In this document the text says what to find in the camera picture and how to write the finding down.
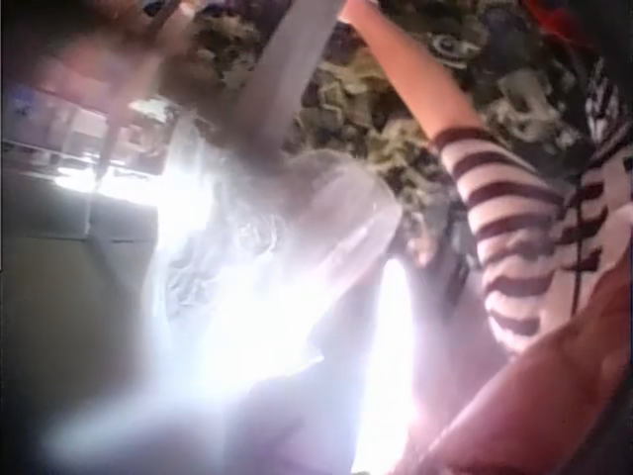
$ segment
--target dark stripe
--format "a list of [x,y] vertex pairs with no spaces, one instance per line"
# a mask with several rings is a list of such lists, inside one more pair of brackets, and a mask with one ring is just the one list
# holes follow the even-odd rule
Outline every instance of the dark stripe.
[[604,183],[591,183],[585,185],[574,192],[570,201],[567,204],[567,209],[576,208],[580,203],[584,201],[597,200],[604,193]]
[[540,257],[554,255],[555,250],[556,246],[549,240],[527,240],[491,255],[484,261],[483,265],[487,267],[514,256],[521,257],[528,261],[535,261]]
[[482,186],[472,192],[466,200],[466,207],[472,210],[482,203],[503,196],[518,196],[530,200],[542,201],[556,207],[563,205],[563,198],[548,188],[513,181],[499,181]]
[[501,292],[506,297],[528,298],[543,295],[550,288],[554,272],[543,277],[512,278],[502,275],[486,286],[486,295]]
[[529,168],[521,166],[519,163],[508,158],[507,156],[505,156],[503,153],[499,151],[479,151],[475,153],[470,153],[466,155],[465,157],[463,157],[457,163],[457,165],[455,165],[455,168],[451,172],[451,175],[453,176],[453,179],[455,181],[459,181],[460,178],[462,178],[466,173],[474,170],[475,168],[478,168],[480,166],[485,166],[485,165],[494,165],[494,164],[511,166],[513,168],[518,168],[519,170],[523,170],[529,173],[530,175],[537,176]]
[[580,263],[564,265],[562,268],[570,272],[597,272],[601,257],[602,249],[596,249],[588,257],[581,260]]
[[547,229],[552,225],[552,217],[537,213],[524,213],[514,215],[507,218],[501,218],[484,225],[475,233],[477,242],[484,239],[494,238],[495,236],[505,233],[513,233],[515,231],[536,228]]
[[498,144],[495,136],[493,136],[485,129],[478,129],[475,127],[456,127],[440,132],[437,136],[435,136],[435,139],[430,141],[430,145],[431,149],[435,150],[437,153],[441,153],[444,148],[451,143],[469,140],[485,141]]
[[490,311],[490,316],[495,319],[495,322],[497,322],[502,329],[520,336],[535,336],[541,328],[541,321],[538,317],[517,320],[495,311]]
[[602,208],[600,216],[593,220],[585,221],[581,227],[574,226],[571,228],[564,228],[561,238],[558,239],[558,245],[569,245],[574,242],[585,241],[593,238],[598,234],[600,228],[606,221],[609,213],[606,208]]
[[[597,170],[602,168],[605,163],[607,163],[619,150],[625,148],[633,142],[633,131],[631,130],[631,123],[626,124],[626,132],[622,135],[622,137],[615,141],[611,146],[608,146],[600,153],[596,153],[591,162],[589,164],[588,170]],[[607,138],[603,143],[607,143],[611,140],[611,138],[618,134],[621,130],[621,127],[616,129],[615,133],[611,135],[611,137]]]

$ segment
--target hand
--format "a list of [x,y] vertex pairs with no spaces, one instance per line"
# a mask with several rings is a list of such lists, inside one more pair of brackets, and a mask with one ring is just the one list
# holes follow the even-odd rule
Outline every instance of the hand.
[[346,25],[351,24],[354,10],[358,8],[359,4],[363,3],[371,3],[373,5],[380,6],[378,0],[347,0],[343,10],[340,12],[340,15],[338,15],[338,21]]

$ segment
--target white stripe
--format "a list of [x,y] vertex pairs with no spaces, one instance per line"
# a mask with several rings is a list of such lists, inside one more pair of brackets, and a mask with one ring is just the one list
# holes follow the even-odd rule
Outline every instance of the white stripe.
[[521,336],[510,330],[505,330],[492,317],[488,318],[488,323],[495,339],[509,350],[517,353],[525,351],[532,343],[540,338],[540,332],[535,336]]
[[488,312],[498,312],[504,317],[518,322],[539,315],[543,299],[547,293],[535,297],[508,297],[501,292],[491,292],[486,297],[485,307]]
[[501,276],[511,279],[534,279],[545,277],[555,270],[553,255],[544,255],[535,260],[527,260],[520,255],[512,255],[491,264],[484,271],[484,285],[488,285]]
[[502,249],[514,246],[520,242],[534,242],[546,238],[543,230],[534,228],[524,229],[511,233],[504,233],[499,236],[484,239],[477,244],[477,252],[481,261],[488,259],[490,256],[497,254]]

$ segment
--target striped sleeve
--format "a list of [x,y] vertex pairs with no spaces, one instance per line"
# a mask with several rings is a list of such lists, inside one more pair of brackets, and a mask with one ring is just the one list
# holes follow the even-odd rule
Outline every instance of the striped sleeve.
[[508,349],[521,351],[540,335],[541,304],[555,270],[552,229],[563,197],[483,130],[451,129],[432,144],[468,209],[493,332]]

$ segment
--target bright light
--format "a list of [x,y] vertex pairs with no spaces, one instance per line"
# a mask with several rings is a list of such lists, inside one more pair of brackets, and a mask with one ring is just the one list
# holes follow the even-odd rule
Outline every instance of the bright light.
[[383,271],[367,371],[352,471],[384,474],[402,457],[414,415],[413,319],[407,275],[396,260]]

